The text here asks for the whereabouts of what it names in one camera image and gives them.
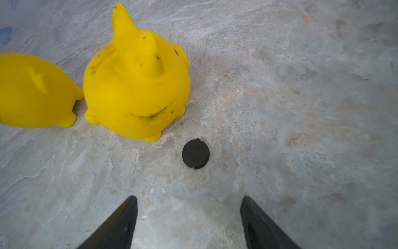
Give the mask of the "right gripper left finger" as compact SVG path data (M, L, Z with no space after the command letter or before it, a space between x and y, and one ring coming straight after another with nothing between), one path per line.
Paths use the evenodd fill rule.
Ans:
M130 249L137 216L137 198L129 196L78 249Z

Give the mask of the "yellow piggy bank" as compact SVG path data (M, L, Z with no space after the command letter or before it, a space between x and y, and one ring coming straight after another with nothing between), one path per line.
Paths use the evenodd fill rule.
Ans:
M112 25L112 40L85 70L85 119L127 138L155 142L186 111L188 56L158 33L137 28L121 3L113 8Z
M83 89L57 65L18 52L1 53L1 124L20 128L72 126Z

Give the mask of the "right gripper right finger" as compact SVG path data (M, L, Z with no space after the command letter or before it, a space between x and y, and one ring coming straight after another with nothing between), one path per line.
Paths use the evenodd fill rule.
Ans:
M240 215L248 249L300 249L249 196L242 200Z

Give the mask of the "black round rubber plug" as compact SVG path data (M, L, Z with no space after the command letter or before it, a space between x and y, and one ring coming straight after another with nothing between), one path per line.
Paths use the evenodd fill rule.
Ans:
M182 159L188 168L202 169L210 159L210 151L201 139L189 141L182 150Z

